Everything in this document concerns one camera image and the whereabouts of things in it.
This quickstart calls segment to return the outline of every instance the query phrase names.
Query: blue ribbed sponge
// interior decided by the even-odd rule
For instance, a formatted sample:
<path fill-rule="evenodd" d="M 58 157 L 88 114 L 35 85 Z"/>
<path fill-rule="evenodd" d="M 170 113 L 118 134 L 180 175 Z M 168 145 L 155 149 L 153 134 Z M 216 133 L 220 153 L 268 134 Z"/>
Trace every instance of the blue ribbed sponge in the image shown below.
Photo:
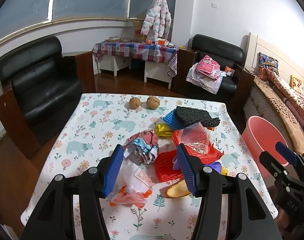
<path fill-rule="evenodd" d="M 113 190 L 116 178 L 119 175 L 121 169 L 123 156 L 123 147 L 118 144 L 110 157 L 112 158 L 112 161 L 110 160 L 110 166 L 108 167 L 108 170 L 104 176 L 104 187 L 102 192 L 105 197 L 107 197 Z"/>
<path fill-rule="evenodd" d="M 175 112 L 176 109 L 172 110 L 171 112 L 169 112 L 164 118 L 163 121 L 169 126 L 171 127 L 172 130 L 181 130 L 184 128 L 183 125 L 181 125 L 179 123 L 179 121 L 177 120 L 176 116 L 175 116 Z"/>

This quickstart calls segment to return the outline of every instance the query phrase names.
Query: mattress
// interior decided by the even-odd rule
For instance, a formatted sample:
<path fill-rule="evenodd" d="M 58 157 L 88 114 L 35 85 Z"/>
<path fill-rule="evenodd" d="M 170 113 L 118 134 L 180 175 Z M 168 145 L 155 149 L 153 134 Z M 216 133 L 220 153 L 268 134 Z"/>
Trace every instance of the mattress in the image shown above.
<path fill-rule="evenodd" d="M 276 110 L 271 106 L 271 104 L 269 104 L 262 92 L 256 86 L 253 86 L 251 89 L 250 96 L 244 106 L 244 113 L 246 119 L 256 115 L 269 121 L 283 135 L 289 149 L 293 150 L 291 140 L 282 120 L 279 118 Z"/>

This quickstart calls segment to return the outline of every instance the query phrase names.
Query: table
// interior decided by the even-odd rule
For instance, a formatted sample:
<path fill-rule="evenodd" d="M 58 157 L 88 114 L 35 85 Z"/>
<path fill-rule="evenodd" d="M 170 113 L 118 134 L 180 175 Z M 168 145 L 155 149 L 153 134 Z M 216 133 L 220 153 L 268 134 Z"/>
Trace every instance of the table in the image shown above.
<path fill-rule="evenodd" d="M 48 183 L 56 174 L 66 177 L 81 174 L 89 167 L 96 166 L 100 159 L 110 156 L 117 144 L 124 144 L 131 135 L 142 130 L 155 127 L 161 123 L 161 118 L 176 106 L 188 106 L 209 111 L 212 117 L 218 116 L 221 123 L 211 136 L 214 145 L 225 152 L 225 158 L 230 159 L 229 175 L 236 176 L 244 172 L 250 178 L 259 194 L 266 203 L 272 216 L 278 214 L 277 209 L 268 194 L 264 181 L 259 176 L 257 165 L 231 121 L 226 105 L 218 102 L 200 101 L 194 99 L 159 97 L 160 107 L 156 110 L 147 109 L 148 96 L 137 96 L 142 107 L 137 110 L 128 109 L 128 101 L 136 95 L 120 94 L 83 94 L 76 110 L 60 133 L 42 168 L 35 190 L 27 209 L 21 215 L 25 225 L 36 203 L 40 199 Z M 66 152 L 71 141 L 82 145 L 72 153 Z M 175 149 L 170 139 L 159 140 L 160 152 Z M 142 165 L 144 171 L 157 178 L 153 165 Z M 153 193 L 148 198 L 144 209 L 137 207 L 109 206 L 109 198 L 100 199 L 103 216 L 113 240 L 142 239 L 190 239 L 193 232 L 200 200 L 193 196 L 178 199 L 165 199 L 160 190 L 175 183 L 169 181 L 158 183 L 153 187 Z M 224 239 L 226 233 L 227 198 L 223 196 L 222 218 L 219 239 Z M 82 240 L 82 227 L 78 206 L 78 196 L 74 196 L 74 218 L 77 238 Z"/>
<path fill-rule="evenodd" d="M 176 72 L 174 74 L 171 69 L 176 69 L 178 48 L 137 42 L 100 42 L 95 44 L 92 52 L 93 58 L 97 60 L 99 73 L 101 68 L 114 71 L 114 76 L 116 76 L 118 70 L 129 66 L 127 60 L 129 57 L 147 62 L 144 82 L 147 81 L 147 77 L 150 77 L 169 83 L 170 88 L 172 78 L 176 75 Z"/>

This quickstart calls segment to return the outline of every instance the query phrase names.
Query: wall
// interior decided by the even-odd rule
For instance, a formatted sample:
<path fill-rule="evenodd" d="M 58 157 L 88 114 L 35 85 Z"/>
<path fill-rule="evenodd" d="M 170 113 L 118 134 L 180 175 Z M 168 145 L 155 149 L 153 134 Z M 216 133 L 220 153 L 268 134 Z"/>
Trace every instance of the wall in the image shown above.
<path fill-rule="evenodd" d="M 191 37 L 194 0 L 176 0 L 171 42 L 177 46 L 187 46 Z"/>
<path fill-rule="evenodd" d="M 304 12 L 295 0 L 194 0 L 191 37 L 199 33 L 245 50 L 250 32 L 304 68 Z"/>
<path fill-rule="evenodd" d="M 0 57 L 8 51 L 37 38 L 54 34 L 62 45 L 62 52 L 91 51 L 95 43 L 104 41 L 114 35 L 122 36 L 124 32 L 133 32 L 131 23 L 127 21 L 84 21 L 50 25 L 17 37 L 0 46 Z M 0 122 L 0 136 L 4 133 Z"/>

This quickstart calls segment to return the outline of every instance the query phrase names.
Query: black leather armchair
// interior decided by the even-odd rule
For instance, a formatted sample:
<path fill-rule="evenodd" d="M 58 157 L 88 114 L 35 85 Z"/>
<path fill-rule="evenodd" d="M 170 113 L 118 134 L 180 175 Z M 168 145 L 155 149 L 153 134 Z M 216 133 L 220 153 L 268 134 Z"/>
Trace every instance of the black leather armchair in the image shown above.
<path fill-rule="evenodd" d="M 224 71 L 228 66 L 235 70 L 233 77 L 223 77 L 216 95 L 187 82 L 186 76 L 189 69 L 209 55 L 219 63 Z M 197 34 L 192 40 L 192 47 L 180 49 L 177 59 L 177 76 L 174 78 L 172 90 L 190 98 L 226 103 L 239 111 L 248 97 L 254 76 L 242 67 L 244 52 L 241 48 L 212 37 Z"/>
<path fill-rule="evenodd" d="M 82 92 L 95 92 L 92 53 L 62 57 L 60 41 L 47 36 L 0 57 L 0 120 L 30 157 L 60 132 Z"/>

